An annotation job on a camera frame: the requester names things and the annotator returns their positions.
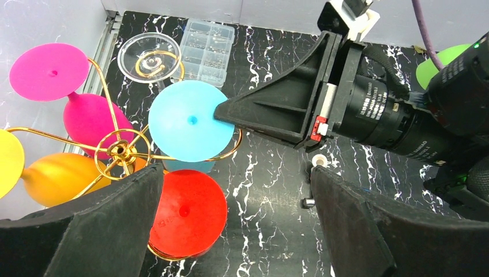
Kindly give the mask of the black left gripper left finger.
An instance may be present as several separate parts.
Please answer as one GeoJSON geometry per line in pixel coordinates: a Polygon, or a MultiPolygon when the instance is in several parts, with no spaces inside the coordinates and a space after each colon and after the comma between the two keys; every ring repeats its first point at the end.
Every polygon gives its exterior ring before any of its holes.
{"type": "Polygon", "coordinates": [[[2,276],[138,276],[163,187],[155,163],[18,220],[1,220],[2,276]]]}

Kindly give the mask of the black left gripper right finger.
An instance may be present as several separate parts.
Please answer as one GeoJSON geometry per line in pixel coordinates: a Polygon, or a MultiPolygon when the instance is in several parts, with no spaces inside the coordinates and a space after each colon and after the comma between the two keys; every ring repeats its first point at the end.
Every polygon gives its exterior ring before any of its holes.
{"type": "Polygon", "coordinates": [[[337,276],[487,276],[488,223],[428,212],[315,169],[337,276]]]}

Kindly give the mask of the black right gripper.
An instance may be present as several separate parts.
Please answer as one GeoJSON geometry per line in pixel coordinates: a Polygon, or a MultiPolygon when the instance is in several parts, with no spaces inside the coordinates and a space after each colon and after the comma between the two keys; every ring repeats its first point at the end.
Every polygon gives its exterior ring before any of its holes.
{"type": "Polygon", "coordinates": [[[458,137],[408,101],[386,54],[323,31],[312,49],[276,80],[219,104],[214,118],[307,152],[333,135],[444,166],[458,137]]]}

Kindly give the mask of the red wine glass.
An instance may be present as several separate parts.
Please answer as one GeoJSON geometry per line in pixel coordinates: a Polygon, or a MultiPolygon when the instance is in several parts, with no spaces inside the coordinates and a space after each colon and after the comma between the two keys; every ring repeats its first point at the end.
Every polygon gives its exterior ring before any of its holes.
{"type": "Polygon", "coordinates": [[[202,256],[221,236],[227,215],[224,192],[212,177],[195,170],[167,173],[148,248],[169,261],[202,256]]]}

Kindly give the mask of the light blue wine glass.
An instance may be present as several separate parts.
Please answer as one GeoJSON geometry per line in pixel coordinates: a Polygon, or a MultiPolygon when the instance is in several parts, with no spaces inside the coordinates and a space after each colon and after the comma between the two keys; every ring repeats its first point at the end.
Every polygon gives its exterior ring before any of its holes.
{"type": "Polygon", "coordinates": [[[186,80],[164,88],[154,99],[148,115],[152,141],[169,171],[196,170],[209,173],[231,141],[235,127],[214,118],[216,107],[227,97],[203,81],[186,80]]]}

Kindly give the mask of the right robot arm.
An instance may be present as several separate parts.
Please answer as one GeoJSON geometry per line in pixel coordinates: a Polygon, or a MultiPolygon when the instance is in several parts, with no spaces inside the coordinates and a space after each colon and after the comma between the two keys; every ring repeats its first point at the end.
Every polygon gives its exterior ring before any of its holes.
{"type": "Polygon", "coordinates": [[[488,221],[488,37],[419,96],[396,78],[375,48],[324,31],[292,69],[213,116],[306,152],[343,136],[437,166],[424,187],[464,218],[488,221]]]}

